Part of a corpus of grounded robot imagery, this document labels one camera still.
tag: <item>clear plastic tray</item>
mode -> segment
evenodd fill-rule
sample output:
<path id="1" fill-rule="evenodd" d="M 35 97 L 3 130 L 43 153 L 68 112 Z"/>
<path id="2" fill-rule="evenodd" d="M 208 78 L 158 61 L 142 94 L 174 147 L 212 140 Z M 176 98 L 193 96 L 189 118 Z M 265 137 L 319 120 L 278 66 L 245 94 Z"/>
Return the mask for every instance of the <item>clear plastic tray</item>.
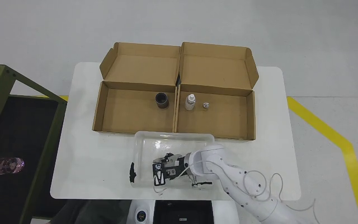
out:
<path id="1" fill-rule="evenodd" d="M 134 142 L 134 171 L 136 177 L 133 187 L 153 187 L 153 160 L 164 157 L 167 153 L 181 154 L 185 156 L 189 152 L 195 152 L 207 144 L 214 143 L 211 134 L 186 134 L 165 132 L 137 132 Z M 197 177 L 198 182 L 205 181 Z M 183 176 L 176 180 L 167 181 L 166 188 L 186 189 L 192 188 L 189 177 Z"/>

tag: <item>white cable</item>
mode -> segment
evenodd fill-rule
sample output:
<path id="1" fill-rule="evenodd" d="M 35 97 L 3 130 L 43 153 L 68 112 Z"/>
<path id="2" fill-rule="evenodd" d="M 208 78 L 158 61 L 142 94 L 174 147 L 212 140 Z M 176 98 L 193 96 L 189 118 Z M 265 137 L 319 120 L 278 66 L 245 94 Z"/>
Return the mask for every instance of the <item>white cable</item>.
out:
<path id="1" fill-rule="evenodd" d="M 248 195 L 248 196 L 255 197 L 255 200 L 258 200 L 256 197 L 259 196 L 259 195 L 261 195 L 261 194 L 263 194 L 263 193 L 265 192 L 266 188 L 267 188 L 267 180 L 266 180 L 266 177 L 264 176 L 264 174 L 263 174 L 262 172 L 260 172 L 260 171 L 258 171 L 258 170 L 250 170 L 250 171 L 247 171 L 247 172 L 244 174 L 243 185 L 244 185 L 244 188 L 245 188 L 245 190 L 246 190 L 246 192 L 244 192 L 237 184 L 235 184 L 235 181 L 233 181 L 233 180 L 228 176 L 228 174 L 225 172 L 225 170 L 224 170 L 221 166 L 219 166 L 218 164 L 216 164 L 216 163 L 214 163 L 214 162 L 211 162 L 211 161 L 205 161 L 205 162 L 209 162 L 209 163 L 214 164 L 214 165 L 216 165 L 217 167 L 221 168 L 221 170 L 223 171 L 223 173 L 225 174 L 225 176 L 226 176 L 240 191 L 242 191 L 244 194 L 246 194 L 246 195 Z M 257 172 L 257 173 L 261 174 L 262 177 L 264 178 L 264 180 L 265 180 L 265 187 L 264 187 L 264 189 L 263 189 L 263 191 L 262 191 L 261 194 L 252 195 L 252 194 L 250 194 L 250 193 L 248 192 L 248 190 L 247 190 L 247 188 L 246 188 L 246 185 L 245 185 L 245 178 L 246 178 L 246 175 L 249 174 L 250 172 Z M 277 173 L 277 172 L 274 173 L 274 174 L 272 175 L 272 177 L 270 178 L 270 186 L 269 186 L 268 198 L 265 199 L 265 200 L 258 200 L 258 201 L 260 201 L 260 202 L 265 202 L 265 201 L 267 201 L 267 200 L 271 197 L 271 182 L 272 182 L 272 180 L 273 180 L 273 178 L 274 178 L 275 175 L 278 175 L 278 176 L 280 177 L 280 179 L 281 179 L 281 189 L 280 189 L 280 192 L 279 192 L 279 200 L 280 200 L 282 203 L 284 203 L 283 200 L 281 199 L 281 193 L 282 193 L 282 191 L 283 191 L 283 189 L 284 189 L 284 180 L 283 180 L 281 174 L 279 174 L 279 173 Z M 295 208 L 291 208 L 291 207 L 288 206 L 287 204 L 285 204 L 285 205 L 286 205 L 287 207 L 289 207 L 290 209 L 292 209 L 292 210 L 294 210 L 294 211 L 298 211 L 298 212 L 307 211 L 307 210 L 309 210 L 310 208 L 313 208 L 313 209 L 312 209 L 312 210 L 313 210 L 313 216 L 314 216 L 316 222 L 317 222 L 318 224 L 320 224 L 319 221 L 318 221 L 317 216 L 315 215 L 314 204 L 315 204 L 315 198 L 313 199 L 313 203 L 312 203 L 309 207 L 304 208 L 304 209 L 295 209 Z"/>
<path id="2" fill-rule="evenodd" d="M 188 166 L 187 168 L 185 168 L 184 171 L 183 171 L 182 173 L 180 173 L 179 176 L 177 176 L 177 177 L 174 178 L 173 180 L 176 180 L 177 178 L 181 177 L 181 176 L 184 174 L 184 172 L 186 172 L 191 166 L 193 166 L 194 164 L 196 164 L 196 163 L 198 163 L 198 162 L 194 162 L 193 164 L 191 164 L 190 166 Z M 246 191 L 246 192 L 245 192 L 245 191 L 242 190 L 237 184 L 235 184 L 235 181 L 233 181 L 233 180 L 229 177 L 229 175 L 225 172 L 225 170 L 224 170 L 221 166 L 219 166 L 218 164 L 216 164 L 216 163 L 214 163 L 214 162 L 212 162 L 212 161 L 205 161 L 205 162 L 209 162 L 209 163 L 214 164 L 214 165 L 216 165 L 217 167 L 219 167 L 219 168 L 223 171 L 223 173 L 225 174 L 225 176 L 226 176 L 242 193 L 244 193 L 244 194 L 246 194 L 246 195 L 248 195 L 248 196 L 250 196 L 250 197 L 255 197 L 255 200 L 258 200 L 256 197 L 262 195 L 262 194 L 265 192 L 266 188 L 267 188 L 267 179 L 266 179 L 266 177 L 264 176 L 264 174 L 263 174 L 262 172 L 258 171 L 258 170 L 250 170 L 250 171 L 247 171 L 247 172 L 244 174 L 243 185 L 244 185 L 244 188 L 245 188 L 245 191 Z M 249 173 L 251 173 L 251 172 L 257 172 L 257 173 L 259 173 L 259 174 L 264 178 L 264 180 L 265 180 L 265 187 L 263 188 L 263 191 L 262 191 L 260 194 L 250 194 L 250 193 L 248 192 L 248 190 L 247 190 L 247 187 L 246 187 L 246 185 L 245 185 L 245 178 L 246 178 L 246 175 L 249 174 Z M 258 201 L 260 201 L 260 202 L 265 202 L 265 201 L 267 201 L 267 200 L 271 197 L 271 182 L 272 182 L 272 180 L 273 180 L 273 178 L 274 178 L 275 175 L 278 175 L 278 176 L 280 177 L 280 179 L 281 179 L 281 189 L 280 189 L 280 192 L 279 192 L 279 200 L 283 203 L 283 200 L 281 199 L 281 194 L 282 194 L 282 191 L 283 191 L 283 189 L 284 189 L 284 180 L 283 180 L 281 174 L 279 174 L 278 172 L 274 173 L 274 174 L 272 175 L 272 177 L 270 178 L 268 198 L 265 199 L 265 200 L 258 200 Z M 166 189 L 167 189 L 167 188 L 164 188 L 163 190 L 161 190 L 161 191 L 158 192 L 158 191 L 156 191 L 155 186 L 153 186 L 154 192 L 156 192 L 157 194 L 160 194 L 160 195 L 162 195 L 163 192 L 164 192 Z M 291 208 L 291 207 L 288 206 L 287 204 L 285 204 L 285 205 L 286 205 L 287 207 L 289 207 L 290 209 L 292 209 L 292 210 L 294 210 L 294 211 L 298 211 L 298 212 L 307 211 L 307 210 L 309 210 L 310 208 L 312 208 L 314 219 L 315 219 L 315 221 L 316 221 L 318 224 L 320 224 L 319 221 L 318 221 L 317 216 L 315 215 L 315 211 L 314 211 L 315 198 L 313 199 L 313 203 L 312 203 L 309 207 L 304 208 L 304 209 L 295 209 L 295 208 Z"/>
<path id="3" fill-rule="evenodd" d="M 183 172 L 180 173 L 179 176 L 177 176 L 177 177 L 174 178 L 173 180 L 176 180 L 176 179 L 180 178 L 191 166 L 193 166 L 194 164 L 197 164 L 198 162 L 194 162 L 193 164 L 191 164 L 190 166 L 188 166 L 187 168 L 185 168 L 185 169 L 183 170 Z M 168 189 L 168 188 L 164 188 L 163 190 L 156 191 L 156 186 L 153 186 L 154 192 L 156 192 L 157 194 L 160 194 L 160 195 L 162 195 L 163 192 L 164 192 L 166 189 Z"/>

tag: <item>black cloth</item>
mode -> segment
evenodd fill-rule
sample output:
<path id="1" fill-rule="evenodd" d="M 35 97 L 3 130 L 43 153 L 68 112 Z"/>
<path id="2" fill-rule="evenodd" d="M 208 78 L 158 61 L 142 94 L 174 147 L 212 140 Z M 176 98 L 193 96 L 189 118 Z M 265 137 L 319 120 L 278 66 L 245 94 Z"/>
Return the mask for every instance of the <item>black cloth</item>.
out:
<path id="1" fill-rule="evenodd" d="M 125 224 L 131 200 L 68 200 L 51 224 Z"/>

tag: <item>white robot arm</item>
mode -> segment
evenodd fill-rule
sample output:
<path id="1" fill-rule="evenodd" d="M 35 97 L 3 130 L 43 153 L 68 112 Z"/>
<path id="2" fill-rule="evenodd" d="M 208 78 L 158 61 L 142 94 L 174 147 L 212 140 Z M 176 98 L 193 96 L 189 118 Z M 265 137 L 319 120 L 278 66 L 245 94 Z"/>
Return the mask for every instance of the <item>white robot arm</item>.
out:
<path id="1" fill-rule="evenodd" d="M 224 147 L 220 144 L 206 146 L 189 156 L 190 171 L 208 180 L 219 179 L 224 191 L 241 207 L 263 224 L 310 224 L 295 214 L 284 203 L 265 190 L 265 183 L 258 183 L 238 166 L 228 165 Z"/>

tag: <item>white bottle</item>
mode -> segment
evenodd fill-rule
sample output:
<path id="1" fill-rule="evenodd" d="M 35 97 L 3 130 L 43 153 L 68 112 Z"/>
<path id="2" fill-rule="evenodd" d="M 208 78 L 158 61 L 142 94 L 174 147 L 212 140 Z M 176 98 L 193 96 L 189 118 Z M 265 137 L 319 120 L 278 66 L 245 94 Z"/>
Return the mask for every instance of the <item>white bottle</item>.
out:
<path id="1" fill-rule="evenodd" d="M 185 109 L 192 110 L 194 108 L 195 101 L 196 101 L 196 99 L 195 99 L 194 94 L 188 95 L 188 97 L 185 100 Z"/>

